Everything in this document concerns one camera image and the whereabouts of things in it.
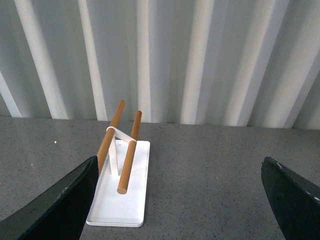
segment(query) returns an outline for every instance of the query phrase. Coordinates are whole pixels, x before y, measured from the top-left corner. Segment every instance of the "drying rack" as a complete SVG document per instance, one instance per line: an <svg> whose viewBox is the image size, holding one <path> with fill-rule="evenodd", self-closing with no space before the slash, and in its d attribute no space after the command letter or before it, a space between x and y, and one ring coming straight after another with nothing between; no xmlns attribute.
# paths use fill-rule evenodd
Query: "drying rack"
<svg viewBox="0 0 320 240"><path fill-rule="evenodd" d="M99 179L88 225L140 227L144 222L150 142L138 140L141 111L131 136L117 129L124 106L120 101L97 154Z"/></svg>

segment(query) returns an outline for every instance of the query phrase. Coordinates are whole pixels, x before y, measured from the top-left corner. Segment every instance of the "white stand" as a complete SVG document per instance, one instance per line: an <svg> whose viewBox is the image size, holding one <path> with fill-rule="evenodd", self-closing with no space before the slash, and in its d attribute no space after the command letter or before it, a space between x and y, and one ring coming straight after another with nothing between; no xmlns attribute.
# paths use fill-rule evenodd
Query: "white stand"
<svg viewBox="0 0 320 240"><path fill-rule="evenodd" d="M86 223L95 226L140 227L145 215L150 142L137 141L127 193L119 194L119 173L124 165L128 143L134 139L114 129L114 136L122 140L115 140L115 137L112 139Z"/></svg>

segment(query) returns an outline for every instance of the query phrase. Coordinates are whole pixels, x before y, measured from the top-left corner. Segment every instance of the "white base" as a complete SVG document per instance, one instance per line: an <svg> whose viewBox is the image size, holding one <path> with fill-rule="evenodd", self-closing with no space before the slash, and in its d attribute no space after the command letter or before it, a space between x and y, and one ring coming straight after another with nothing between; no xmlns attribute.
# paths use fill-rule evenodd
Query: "white base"
<svg viewBox="0 0 320 240"><path fill-rule="evenodd" d="M118 172L122 172L128 144L116 140ZM117 192L120 176L111 175L109 155L98 179L86 223L94 226L140 227L144 223L149 141L137 141L126 194Z"/></svg>

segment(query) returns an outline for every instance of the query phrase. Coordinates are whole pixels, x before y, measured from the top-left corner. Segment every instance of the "wooden dowel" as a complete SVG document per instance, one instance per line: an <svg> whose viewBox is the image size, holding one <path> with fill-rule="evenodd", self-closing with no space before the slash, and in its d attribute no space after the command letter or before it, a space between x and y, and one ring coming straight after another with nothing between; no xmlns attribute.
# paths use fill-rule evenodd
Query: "wooden dowel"
<svg viewBox="0 0 320 240"><path fill-rule="evenodd" d="M131 137L135 140L138 140L139 128L141 122L142 112L137 111L135 114L135 119L132 127ZM129 185L129 179L131 174L132 163L134 161L135 151L136 151L137 142L130 141L128 150L125 155L124 164L120 176L120 181L118 185L117 192L119 194L126 194Z"/></svg>
<svg viewBox="0 0 320 240"><path fill-rule="evenodd" d="M121 115L122 115L122 112L124 111L124 108L125 108L125 105L126 105L126 101L125 100L121 100L119 102L119 105L115 111L115 114L112 118L112 121L110 123L110 127L114 127L114 128L117 128L118 127L118 124L120 122L120 118L121 118ZM112 141L112 138L113 136L115 135L115 130L113 128L109 128L105 135L104 135L104 138L102 140L102 143L101 143L101 146L99 148L99 151L97 153L97 158L98 158L98 172L99 172L99 175L102 171L102 168L105 164L105 160L106 160L106 157L107 157L107 153L108 153L108 150L109 150L109 147L110 147L110 144L111 144L111 141Z"/></svg>

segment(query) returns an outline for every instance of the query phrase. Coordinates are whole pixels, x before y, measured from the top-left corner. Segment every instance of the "gray countertop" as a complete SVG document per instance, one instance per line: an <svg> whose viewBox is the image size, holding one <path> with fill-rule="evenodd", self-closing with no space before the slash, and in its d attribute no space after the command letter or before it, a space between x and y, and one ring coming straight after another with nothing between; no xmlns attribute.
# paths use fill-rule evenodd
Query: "gray countertop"
<svg viewBox="0 0 320 240"><path fill-rule="evenodd" d="M0 221L95 155L108 125L0 117ZM280 240L264 157L320 185L318 130L142 123L139 139L151 143L144 224L86 224L81 239Z"/></svg>

